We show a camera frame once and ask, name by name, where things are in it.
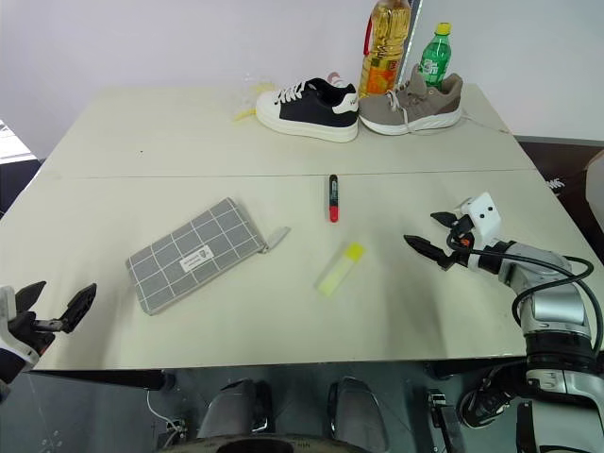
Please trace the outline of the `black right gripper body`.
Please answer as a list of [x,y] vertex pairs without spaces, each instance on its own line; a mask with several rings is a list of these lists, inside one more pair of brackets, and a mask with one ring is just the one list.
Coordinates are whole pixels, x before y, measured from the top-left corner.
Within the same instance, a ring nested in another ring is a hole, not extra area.
[[477,271],[478,256],[471,253],[475,245],[475,237],[472,232],[474,223],[468,214],[458,218],[459,223],[454,228],[449,229],[446,239],[448,247],[452,250],[449,256],[454,257],[454,264],[461,265],[471,271]]

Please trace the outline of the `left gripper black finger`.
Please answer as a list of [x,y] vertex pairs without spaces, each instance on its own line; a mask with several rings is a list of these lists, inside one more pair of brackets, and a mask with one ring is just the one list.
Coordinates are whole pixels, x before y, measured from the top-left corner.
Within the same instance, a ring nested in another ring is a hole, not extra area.
[[45,281],[39,281],[36,283],[32,283],[22,288],[15,294],[15,307],[16,312],[21,313],[25,311],[29,311],[33,305],[37,302],[40,297],[44,286],[46,285]]
[[60,317],[61,331],[71,333],[90,310],[96,296],[97,285],[92,283],[80,290],[67,305],[67,310]]

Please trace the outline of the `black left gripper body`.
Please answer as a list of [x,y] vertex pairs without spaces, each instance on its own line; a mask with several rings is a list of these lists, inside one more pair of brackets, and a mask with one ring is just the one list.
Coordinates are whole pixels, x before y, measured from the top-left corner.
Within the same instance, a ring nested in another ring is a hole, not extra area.
[[38,320],[33,311],[8,320],[8,350],[17,355],[43,355],[61,330],[60,319]]

